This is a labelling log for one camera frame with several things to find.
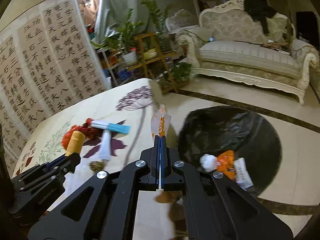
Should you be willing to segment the white green tube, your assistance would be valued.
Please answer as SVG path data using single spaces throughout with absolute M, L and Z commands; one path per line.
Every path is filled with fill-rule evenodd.
M 103 160 L 111 159 L 111 133 L 104 130 L 101 137 L 101 144 L 99 148 L 99 157 Z

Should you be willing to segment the tall plant dark pot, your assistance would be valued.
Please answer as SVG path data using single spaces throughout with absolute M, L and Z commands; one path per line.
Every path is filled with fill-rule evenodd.
M 152 21 L 155 30 L 155 39 L 161 51 L 165 53 L 172 51 L 168 29 L 165 23 L 173 5 L 167 5 L 163 11 L 159 9 L 155 0 L 142 0 L 140 5 L 148 9 L 149 19 Z

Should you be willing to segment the calligraphy folding screen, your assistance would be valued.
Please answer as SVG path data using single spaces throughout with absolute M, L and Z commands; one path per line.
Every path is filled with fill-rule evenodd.
M 50 116 L 110 88 L 75 0 L 46 0 L 1 32 L 1 136 L 10 176 L 33 160 L 24 153 Z

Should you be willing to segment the potted plant white pot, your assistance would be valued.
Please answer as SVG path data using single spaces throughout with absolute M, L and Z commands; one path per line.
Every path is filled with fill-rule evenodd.
M 133 51 L 135 48 L 134 37 L 138 34 L 140 27 L 145 25 L 141 21 L 131 21 L 133 11 L 133 8 L 129 8 L 125 21 L 120 24 L 115 34 L 105 37 L 101 43 L 91 41 L 94 48 L 120 52 L 127 66 L 134 65 L 137 62 L 136 52 Z

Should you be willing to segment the dark red ribbon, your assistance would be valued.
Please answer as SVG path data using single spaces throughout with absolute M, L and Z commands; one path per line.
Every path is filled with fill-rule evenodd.
M 93 119 L 87 118 L 85 123 L 78 128 L 78 131 L 84 134 L 89 140 L 100 138 L 103 134 L 102 129 L 91 126 L 92 122 Z

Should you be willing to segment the gold foil wrapper ball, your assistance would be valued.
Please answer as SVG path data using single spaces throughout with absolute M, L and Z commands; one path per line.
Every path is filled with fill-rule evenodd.
M 89 168 L 91 171 L 97 173 L 99 171 L 104 170 L 105 163 L 103 161 L 92 161 L 89 163 Z

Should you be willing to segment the wooden plant stand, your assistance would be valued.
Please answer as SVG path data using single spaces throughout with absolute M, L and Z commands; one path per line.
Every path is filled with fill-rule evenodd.
M 134 72 L 137 69 L 143 70 L 143 76 L 153 80 L 164 77 L 164 85 L 161 86 L 163 93 L 175 92 L 187 83 L 178 81 L 174 78 L 174 72 L 170 63 L 178 60 L 182 54 L 175 51 L 163 52 L 157 42 L 154 32 L 139 34 L 133 38 L 138 45 L 137 63 L 126 67 L 128 72 Z

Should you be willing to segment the ornate cream sofa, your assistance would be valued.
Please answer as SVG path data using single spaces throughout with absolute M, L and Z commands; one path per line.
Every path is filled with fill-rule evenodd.
M 179 29 L 175 38 L 194 75 L 280 90 L 303 105 L 310 69 L 319 71 L 319 53 L 296 38 L 285 15 L 277 12 L 266 23 L 268 34 L 245 11 L 245 0 L 229 0 L 202 11 L 199 26 Z

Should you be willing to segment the white teal tube box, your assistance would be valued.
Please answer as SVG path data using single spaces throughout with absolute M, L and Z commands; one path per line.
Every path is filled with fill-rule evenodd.
M 105 120 L 93 120 L 91 121 L 90 126 L 93 128 L 108 130 L 110 132 L 117 132 L 121 134 L 128 134 L 130 131 L 130 126 L 113 124 Z

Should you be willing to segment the small green floor plant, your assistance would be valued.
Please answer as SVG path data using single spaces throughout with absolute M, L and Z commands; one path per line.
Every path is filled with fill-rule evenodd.
M 192 64 L 180 62 L 172 67 L 172 74 L 176 82 L 182 83 L 190 80 Z

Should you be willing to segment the floral patterned tablecloth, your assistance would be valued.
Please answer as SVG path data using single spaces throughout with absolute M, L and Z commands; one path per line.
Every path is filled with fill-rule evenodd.
M 106 171 L 116 172 L 126 163 L 137 160 L 142 150 L 150 148 L 153 145 L 151 118 L 162 103 L 160 86 L 145 78 L 83 100 L 36 127 L 18 159 L 14 172 L 19 174 L 37 164 L 64 155 L 62 137 L 73 125 L 84 124 L 87 118 L 130 126 L 128 134 L 111 133 L 110 160 L 99 157 L 101 137 L 85 139 L 80 153 L 80 164 L 74 173 L 66 176 L 65 192 L 58 199 L 58 202 L 62 202 L 93 176 L 95 172 L 90 170 L 90 162 L 103 161 Z

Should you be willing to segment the black lined trash bin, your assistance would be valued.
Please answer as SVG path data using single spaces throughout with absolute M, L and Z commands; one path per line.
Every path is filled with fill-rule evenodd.
M 202 171 L 204 154 L 218 157 L 231 150 L 244 158 L 253 181 L 249 192 L 261 194 L 274 180 L 282 148 L 274 127 L 258 113 L 231 106 L 216 106 L 190 112 L 178 136 L 180 159 Z

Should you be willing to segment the yellow bowl on stand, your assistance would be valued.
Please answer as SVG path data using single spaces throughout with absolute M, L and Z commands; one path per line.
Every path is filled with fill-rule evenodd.
M 148 51 L 143 53 L 144 59 L 149 60 L 158 56 L 156 48 L 149 49 Z

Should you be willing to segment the gold cylindrical bottle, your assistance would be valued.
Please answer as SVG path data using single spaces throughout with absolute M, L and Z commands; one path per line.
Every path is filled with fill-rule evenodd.
M 86 136 L 84 133 L 80 131 L 74 131 L 67 146 L 65 156 L 72 155 L 73 153 L 80 154 L 85 138 Z

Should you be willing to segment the white crumpled tissue ball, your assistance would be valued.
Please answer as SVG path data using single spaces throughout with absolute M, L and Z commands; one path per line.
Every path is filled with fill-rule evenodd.
M 214 155 L 210 155 L 210 154 L 204 154 L 200 158 L 200 164 L 201 164 L 202 169 L 205 172 L 215 171 L 218 167 L 217 157 Z

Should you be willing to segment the orange snack wrapper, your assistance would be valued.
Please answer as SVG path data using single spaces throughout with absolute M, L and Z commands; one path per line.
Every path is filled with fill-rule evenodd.
M 217 171 L 222 172 L 232 181 L 235 181 L 234 152 L 228 150 L 217 157 Z

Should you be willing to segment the grey hanging cloth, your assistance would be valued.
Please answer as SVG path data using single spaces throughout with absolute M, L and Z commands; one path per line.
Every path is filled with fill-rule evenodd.
M 119 28 L 124 27 L 127 14 L 133 10 L 131 22 L 147 23 L 148 10 L 140 5 L 142 0 L 99 0 L 99 8 L 95 21 L 95 41 L 99 44 L 106 37 L 113 36 Z

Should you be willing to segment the white metal shelf rack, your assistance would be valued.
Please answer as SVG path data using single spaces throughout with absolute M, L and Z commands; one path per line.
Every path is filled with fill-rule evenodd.
M 124 85 L 133 80 L 133 75 L 127 70 L 121 52 L 109 49 L 96 49 L 103 72 L 112 87 Z

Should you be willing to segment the clear orange dotted wrapper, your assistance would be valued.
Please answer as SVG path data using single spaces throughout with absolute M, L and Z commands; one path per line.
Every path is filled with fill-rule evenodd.
M 167 135 L 171 122 L 171 116 L 166 113 L 165 105 L 160 105 L 159 110 L 151 118 L 151 135 L 153 140 L 156 136 Z

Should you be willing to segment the black clothing on sofa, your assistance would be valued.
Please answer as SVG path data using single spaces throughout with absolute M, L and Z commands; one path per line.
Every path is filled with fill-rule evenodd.
M 247 12 L 254 22 L 259 21 L 264 34 L 269 34 L 267 18 L 272 18 L 277 11 L 261 0 L 244 0 L 244 11 Z

